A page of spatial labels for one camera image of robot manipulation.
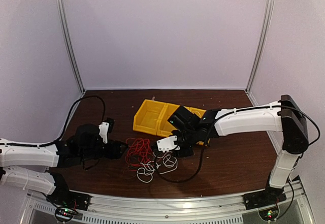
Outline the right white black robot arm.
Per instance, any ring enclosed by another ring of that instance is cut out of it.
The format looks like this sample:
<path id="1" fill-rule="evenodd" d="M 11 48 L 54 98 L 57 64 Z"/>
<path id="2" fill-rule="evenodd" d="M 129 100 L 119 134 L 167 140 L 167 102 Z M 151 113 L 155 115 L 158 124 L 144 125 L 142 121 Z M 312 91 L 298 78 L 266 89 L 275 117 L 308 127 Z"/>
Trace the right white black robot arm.
<path id="1" fill-rule="evenodd" d="M 260 191 L 261 201 L 269 205 L 280 196 L 298 158 L 309 147 L 306 119 L 289 95 L 257 107 L 207 110 L 201 117 L 179 106 L 168 118 L 175 130 L 158 140 L 156 147 L 163 153 L 181 151 L 192 155 L 192 146 L 199 141 L 207 144 L 212 138 L 232 134 L 282 132 L 282 148 L 266 188 Z"/>

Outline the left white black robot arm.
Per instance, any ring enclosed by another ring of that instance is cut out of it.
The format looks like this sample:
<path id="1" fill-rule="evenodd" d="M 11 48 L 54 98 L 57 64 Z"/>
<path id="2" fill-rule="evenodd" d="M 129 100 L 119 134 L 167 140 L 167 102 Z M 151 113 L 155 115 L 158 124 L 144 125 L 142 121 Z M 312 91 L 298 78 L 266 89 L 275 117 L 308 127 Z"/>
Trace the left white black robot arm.
<path id="1" fill-rule="evenodd" d="M 100 125 L 84 124 L 77 127 L 67 140 L 36 144 L 1 140 L 1 185 L 38 191 L 53 196 L 61 205 L 73 201 L 65 179 L 60 174 L 37 172 L 30 166 L 47 168 L 70 168 L 85 166 L 86 161 L 120 159 L 128 145 L 110 140 L 112 126 L 109 122 Z"/>

